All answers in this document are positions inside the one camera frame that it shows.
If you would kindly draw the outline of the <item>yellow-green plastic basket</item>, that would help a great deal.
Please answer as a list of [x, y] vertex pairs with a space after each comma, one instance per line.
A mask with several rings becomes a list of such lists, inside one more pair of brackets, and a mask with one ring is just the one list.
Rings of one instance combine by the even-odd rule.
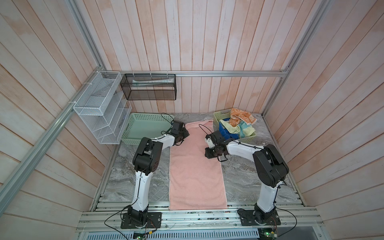
[[[219, 130], [219, 121], [224, 120], [224, 119], [229, 119], [230, 120], [230, 110], [222, 110], [218, 112], [214, 112], [214, 126], [216, 130]], [[251, 137], [246, 137], [242, 139], [238, 139], [240, 142], [244, 143], [250, 143], [252, 140], [256, 138], [257, 134], [255, 133]]]

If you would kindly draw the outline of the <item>pink towel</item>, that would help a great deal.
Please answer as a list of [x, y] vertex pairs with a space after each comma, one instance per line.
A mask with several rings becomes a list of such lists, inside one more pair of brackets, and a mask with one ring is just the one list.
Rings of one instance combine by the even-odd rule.
[[186, 129], [190, 135], [170, 150], [169, 209], [226, 209], [222, 165], [205, 157], [205, 137], [213, 130], [213, 120], [187, 123]]

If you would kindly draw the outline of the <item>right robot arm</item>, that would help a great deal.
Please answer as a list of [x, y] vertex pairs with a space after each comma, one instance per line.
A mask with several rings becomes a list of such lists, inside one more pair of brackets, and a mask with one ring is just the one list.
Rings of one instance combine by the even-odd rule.
[[205, 157], [219, 159], [233, 155], [250, 160], [255, 164], [262, 182], [258, 201], [253, 210], [238, 209], [242, 226], [264, 226], [270, 223], [280, 225], [276, 208], [278, 189], [285, 183], [289, 167], [274, 145], [255, 146], [234, 139], [225, 139], [219, 131], [206, 135]]

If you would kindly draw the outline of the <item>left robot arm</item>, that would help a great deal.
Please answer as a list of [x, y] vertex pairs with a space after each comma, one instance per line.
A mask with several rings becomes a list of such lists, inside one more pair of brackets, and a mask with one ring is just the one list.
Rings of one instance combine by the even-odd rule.
[[122, 229], [143, 227], [159, 228], [162, 221], [161, 212], [149, 212], [149, 188], [153, 173], [159, 166], [162, 150], [182, 144], [189, 136], [185, 124], [172, 121], [171, 128], [159, 138], [142, 138], [133, 158], [136, 172], [136, 186], [132, 203], [122, 216]]

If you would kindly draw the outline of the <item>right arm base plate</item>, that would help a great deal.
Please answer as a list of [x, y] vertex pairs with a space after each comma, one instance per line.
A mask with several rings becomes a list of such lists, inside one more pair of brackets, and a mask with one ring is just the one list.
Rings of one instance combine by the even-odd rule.
[[264, 213], [260, 210], [245, 210], [238, 209], [237, 214], [240, 217], [242, 226], [279, 226], [281, 225], [280, 217], [276, 209], [268, 213]]

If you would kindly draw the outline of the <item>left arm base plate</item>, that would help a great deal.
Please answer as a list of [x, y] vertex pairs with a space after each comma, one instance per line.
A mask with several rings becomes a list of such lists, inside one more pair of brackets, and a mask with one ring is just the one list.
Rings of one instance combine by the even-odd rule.
[[131, 212], [123, 214], [121, 229], [141, 229], [161, 227], [161, 212]]

